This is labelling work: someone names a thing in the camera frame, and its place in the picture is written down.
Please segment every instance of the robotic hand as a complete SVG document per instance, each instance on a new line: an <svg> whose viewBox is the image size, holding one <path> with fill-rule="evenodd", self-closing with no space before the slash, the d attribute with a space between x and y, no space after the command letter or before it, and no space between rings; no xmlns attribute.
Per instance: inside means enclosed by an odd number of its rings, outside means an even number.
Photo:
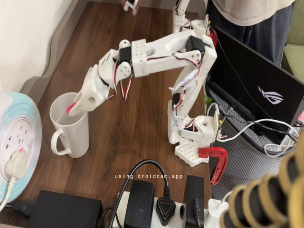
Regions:
<svg viewBox="0 0 304 228"><path fill-rule="evenodd" d="M82 89L74 100L69 115L93 111L104 101L116 94L116 85L121 80L132 77L183 67L175 85L171 88L172 100L168 103L168 138L172 144L180 143L175 154L190 166L209 159L199 158L198 148L210 147L221 137L219 110L214 116L190 118L188 113L199 95L207 74L217 58L209 32L208 17L196 21L190 28L173 33L151 43L145 39L122 40L118 50L111 49L98 65L91 67L85 77Z"/></svg>

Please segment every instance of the red c-clamp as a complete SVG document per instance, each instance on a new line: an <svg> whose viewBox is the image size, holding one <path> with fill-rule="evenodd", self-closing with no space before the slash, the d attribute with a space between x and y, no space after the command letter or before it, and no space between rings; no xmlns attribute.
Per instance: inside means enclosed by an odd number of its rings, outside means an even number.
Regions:
<svg viewBox="0 0 304 228"><path fill-rule="evenodd" d="M199 148L200 158L218 158L218 163L214 168L213 175L211 177L211 186L216 185L223 176L225 168L228 162L228 153L225 149L221 147L209 147L209 148Z"/></svg>

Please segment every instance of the white extension reel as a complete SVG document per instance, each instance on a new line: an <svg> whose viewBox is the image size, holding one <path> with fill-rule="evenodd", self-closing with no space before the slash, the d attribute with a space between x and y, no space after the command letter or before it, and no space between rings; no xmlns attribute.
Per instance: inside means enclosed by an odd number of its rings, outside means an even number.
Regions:
<svg viewBox="0 0 304 228"><path fill-rule="evenodd" d="M8 202L17 198L35 170L41 148L42 126L35 103L25 94L0 92L0 202L9 183L4 169L15 151L27 153L26 174L17 180Z"/></svg>

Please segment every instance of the wooden desk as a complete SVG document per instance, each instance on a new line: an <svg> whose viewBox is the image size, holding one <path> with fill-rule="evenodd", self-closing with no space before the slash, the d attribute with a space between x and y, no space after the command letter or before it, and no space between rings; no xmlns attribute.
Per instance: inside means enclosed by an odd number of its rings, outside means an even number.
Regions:
<svg viewBox="0 0 304 228"><path fill-rule="evenodd" d="M195 19L197 15L189 13L187 17ZM58 96L78 92L89 67L98 64L109 49L118 49L122 39L145 38L151 42L170 34L171 30L170 10L140 8L134 17L125 13L120 5L88 2L38 105L43 129L41 153L34 175L17 202L35 202L40 190L50 190L99 199L104 207L113 206L124 181L115 176L128 174L141 160L154 159L170 177L174 201L183 202L187 174L193 174L205 178L205 206L208 204L208 164L190 167L174 155L175 145L168 142L167 105L171 99L168 87L174 85L180 69L133 78L126 102L119 92L113 100L89 113L90 147L83 157L57 156L50 147L55 129L49 109ZM201 91L190 116L203 113L204 94ZM137 175L155 173L160 174L152 165L145 165L136 172ZM182 175L182 178L173 179L172 175ZM155 185L156 197L163 195L163 179L141 180ZM0 213L0 223L25 227L27 221L5 209Z"/></svg>

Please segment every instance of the red white black wire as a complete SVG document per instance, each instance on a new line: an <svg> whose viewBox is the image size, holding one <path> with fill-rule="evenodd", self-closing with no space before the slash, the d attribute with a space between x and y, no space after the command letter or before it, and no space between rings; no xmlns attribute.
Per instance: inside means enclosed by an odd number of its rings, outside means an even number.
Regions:
<svg viewBox="0 0 304 228"><path fill-rule="evenodd" d="M129 83L128 83L128 86L127 86L127 88L126 88L126 90L125 90L125 93L124 93L122 81L121 81L121 80L119 81L120 90L121 90L121 92L122 92L122 97L123 97L123 100L124 100L124 101L127 100L129 88L130 88L130 85L131 85L131 78L132 78L132 76L133 76L133 74L131 75L131 77L130 77L130 79L129 79Z"/></svg>
<svg viewBox="0 0 304 228"><path fill-rule="evenodd" d="M117 90L116 90L116 71L117 71L117 66L118 66L118 62L115 63L114 72L113 72L113 84L114 84L115 92L114 92L113 95L109 96L107 100L111 100L117 94Z"/></svg>

